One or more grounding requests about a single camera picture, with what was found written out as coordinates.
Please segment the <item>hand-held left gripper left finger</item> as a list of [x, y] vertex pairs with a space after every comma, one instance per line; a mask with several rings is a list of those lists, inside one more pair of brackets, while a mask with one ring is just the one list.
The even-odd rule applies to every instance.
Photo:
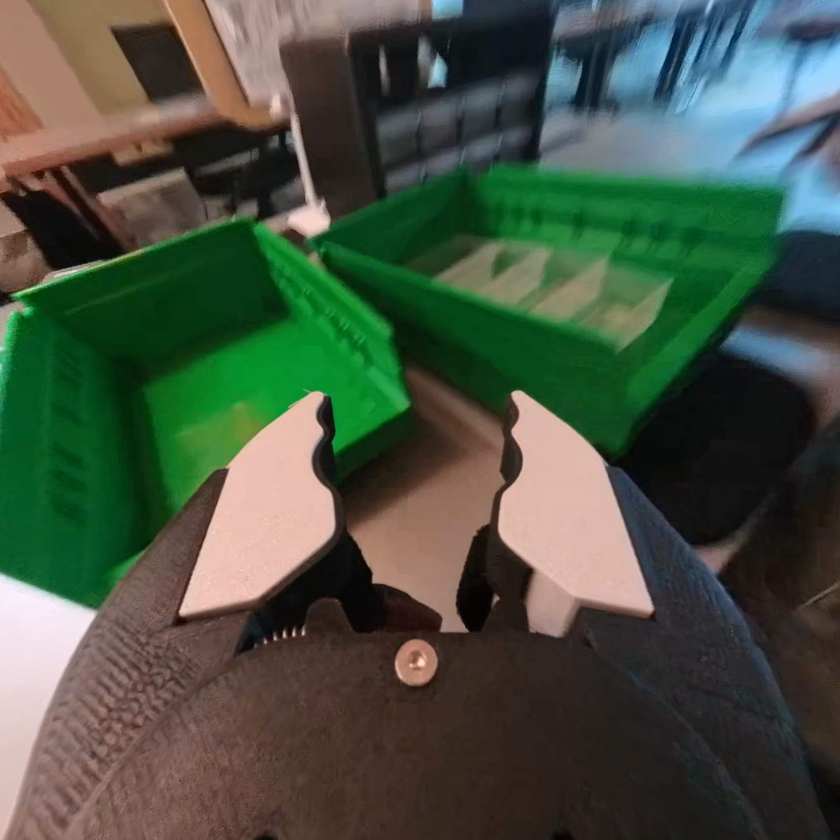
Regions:
[[310, 392], [226, 468], [178, 616], [250, 612], [260, 632], [300, 632], [335, 600], [353, 630], [380, 627], [380, 595], [334, 486], [332, 402]]

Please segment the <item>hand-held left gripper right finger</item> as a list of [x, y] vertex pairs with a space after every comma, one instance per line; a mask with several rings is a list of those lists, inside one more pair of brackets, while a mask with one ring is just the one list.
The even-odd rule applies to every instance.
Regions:
[[507, 399], [501, 486], [458, 589], [471, 633], [493, 623], [563, 637], [581, 610], [640, 620], [655, 605], [596, 449], [523, 391]]

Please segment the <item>black drawer cabinet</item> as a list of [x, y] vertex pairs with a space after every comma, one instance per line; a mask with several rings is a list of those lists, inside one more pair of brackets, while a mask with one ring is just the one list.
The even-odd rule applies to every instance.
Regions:
[[373, 129], [381, 112], [435, 88], [521, 70], [544, 77], [545, 100], [556, 16], [551, 3], [525, 3], [505, 13], [382, 25], [283, 45], [280, 58], [311, 175], [330, 215], [389, 196], [382, 192]]

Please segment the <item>set of cabinet drawers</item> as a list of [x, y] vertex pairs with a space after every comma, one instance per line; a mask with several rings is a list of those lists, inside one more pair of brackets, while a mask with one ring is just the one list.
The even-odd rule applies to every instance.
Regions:
[[374, 118], [382, 192], [391, 195], [460, 167], [484, 171], [534, 161], [543, 124], [544, 77], [521, 70], [453, 88]]

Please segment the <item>light wooden desk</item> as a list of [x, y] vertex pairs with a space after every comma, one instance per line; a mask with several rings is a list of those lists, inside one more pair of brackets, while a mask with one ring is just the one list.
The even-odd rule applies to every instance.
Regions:
[[237, 122], [214, 111], [206, 102], [148, 107], [65, 128], [42, 129], [2, 142], [2, 180], [59, 169], [137, 144], [171, 140], [216, 128], [279, 131], [291, 126], [287, 114], [256, 114], [257, 120]]

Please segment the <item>plywood poster board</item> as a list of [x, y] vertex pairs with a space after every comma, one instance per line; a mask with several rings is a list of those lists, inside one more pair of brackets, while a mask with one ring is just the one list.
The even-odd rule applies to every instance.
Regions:
[[206, 98], [220, 119], [247, 130], [287, 130], [288, 107], [251, 104], [204, 1], [162, 1]]

